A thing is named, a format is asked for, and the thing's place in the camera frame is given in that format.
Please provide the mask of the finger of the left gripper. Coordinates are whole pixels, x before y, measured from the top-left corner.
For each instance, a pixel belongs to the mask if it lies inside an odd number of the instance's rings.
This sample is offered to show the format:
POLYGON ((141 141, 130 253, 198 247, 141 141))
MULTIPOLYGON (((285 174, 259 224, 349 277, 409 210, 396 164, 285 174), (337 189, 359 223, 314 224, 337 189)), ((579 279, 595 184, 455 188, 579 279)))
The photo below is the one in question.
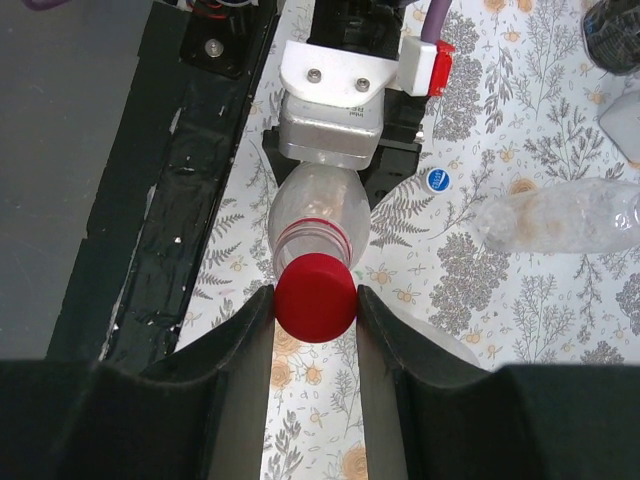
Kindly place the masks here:
POLYGON ((278 187, 286 180, 291 172, 300 164, 298 160, 289 159, 279 150, 279 129, 271 128, 263 132, 262 148, 266 154, 272 173, 278 187))
POLYGON ((419 163, 425 97, 379 94, 367 112, 374 128, 373 156, 368 167, 357 173, 356 205, 371 211, 395 187, 414 175, 419 163))

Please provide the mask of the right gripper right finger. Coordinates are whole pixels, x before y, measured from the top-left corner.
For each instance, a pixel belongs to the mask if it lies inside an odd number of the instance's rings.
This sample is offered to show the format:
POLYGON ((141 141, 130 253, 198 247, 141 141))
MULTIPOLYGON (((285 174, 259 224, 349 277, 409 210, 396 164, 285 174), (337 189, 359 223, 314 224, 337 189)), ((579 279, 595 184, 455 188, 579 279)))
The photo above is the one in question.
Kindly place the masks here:
POLYGON ((482 370, 358 290, 357 348, 372 479, 635 479, 639 370, 482 370))

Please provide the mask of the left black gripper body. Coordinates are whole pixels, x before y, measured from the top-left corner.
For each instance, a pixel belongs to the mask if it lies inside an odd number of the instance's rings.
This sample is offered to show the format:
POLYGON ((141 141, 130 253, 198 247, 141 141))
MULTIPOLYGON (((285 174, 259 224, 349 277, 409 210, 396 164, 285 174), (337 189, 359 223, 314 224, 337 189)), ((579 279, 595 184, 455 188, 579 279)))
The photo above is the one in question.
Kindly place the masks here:
POLYGON ((308 44, 396 60, 405 3, 387 0, 318 0, 308 44))

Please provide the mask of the red-label clear bottle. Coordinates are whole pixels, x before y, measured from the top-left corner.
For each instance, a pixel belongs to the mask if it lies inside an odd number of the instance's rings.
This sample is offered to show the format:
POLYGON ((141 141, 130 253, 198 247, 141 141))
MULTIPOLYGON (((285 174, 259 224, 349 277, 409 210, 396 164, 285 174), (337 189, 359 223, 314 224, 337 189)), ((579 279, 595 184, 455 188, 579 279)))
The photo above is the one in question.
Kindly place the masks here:
POLYGON ((301 163, 279 187, 267 230, 277 277, 293 260, 311 253, 332 256, 352 269, 371 231, 371 209, 358 173, 301 163))

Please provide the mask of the red bottle cap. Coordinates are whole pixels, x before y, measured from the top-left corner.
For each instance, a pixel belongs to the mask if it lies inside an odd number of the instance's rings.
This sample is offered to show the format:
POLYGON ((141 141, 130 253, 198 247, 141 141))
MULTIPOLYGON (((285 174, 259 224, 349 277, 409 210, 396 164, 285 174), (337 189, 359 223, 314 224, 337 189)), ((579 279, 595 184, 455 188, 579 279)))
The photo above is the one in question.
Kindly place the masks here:
POLYGON ((349 269, 321 253, 296 258, 275 289, 275 317, 294 338, 325 343, 342 335, 357 313, 357 292, 349 269))

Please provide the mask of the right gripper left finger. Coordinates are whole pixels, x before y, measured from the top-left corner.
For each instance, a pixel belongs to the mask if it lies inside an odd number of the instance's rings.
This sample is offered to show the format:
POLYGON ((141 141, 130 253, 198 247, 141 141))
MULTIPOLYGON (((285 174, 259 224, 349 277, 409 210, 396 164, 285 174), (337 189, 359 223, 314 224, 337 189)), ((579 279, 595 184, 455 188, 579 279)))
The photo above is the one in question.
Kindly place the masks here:
POLYGON ((5 479, 255 479, 274 290, 134 374, 104 362, 1 365, 5 479))

